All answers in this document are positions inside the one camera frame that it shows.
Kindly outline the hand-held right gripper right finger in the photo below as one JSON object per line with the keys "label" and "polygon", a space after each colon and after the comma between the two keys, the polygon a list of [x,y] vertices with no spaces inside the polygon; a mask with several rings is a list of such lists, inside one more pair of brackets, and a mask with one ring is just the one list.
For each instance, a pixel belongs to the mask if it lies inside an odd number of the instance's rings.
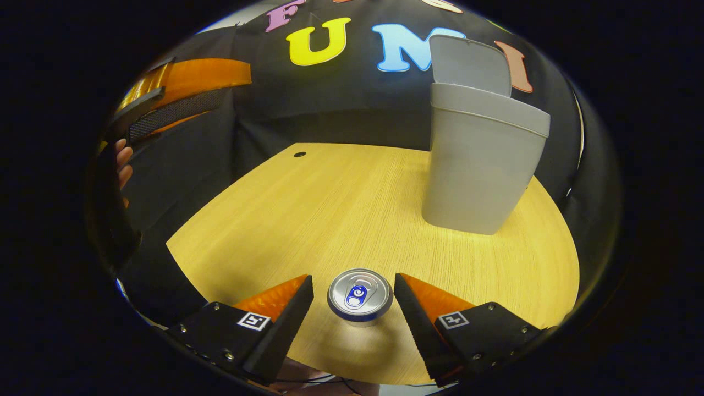
{"label": "hand-held right gripper right finger", "polygon": [[512,363],[544,334],[500,303],[473,304],[406,273],[395,274],[394,296],[439,387]]}

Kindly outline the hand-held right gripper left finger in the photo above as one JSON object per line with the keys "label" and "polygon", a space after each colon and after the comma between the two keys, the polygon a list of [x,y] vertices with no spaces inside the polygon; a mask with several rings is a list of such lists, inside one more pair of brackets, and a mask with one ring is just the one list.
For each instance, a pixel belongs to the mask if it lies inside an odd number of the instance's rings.
{"label": "hand-held right gripper left finger", "polygon": [[227,375],[269,386],[314,300],[302,274],[230,306],[212,302],[167,329],[168,338]]}

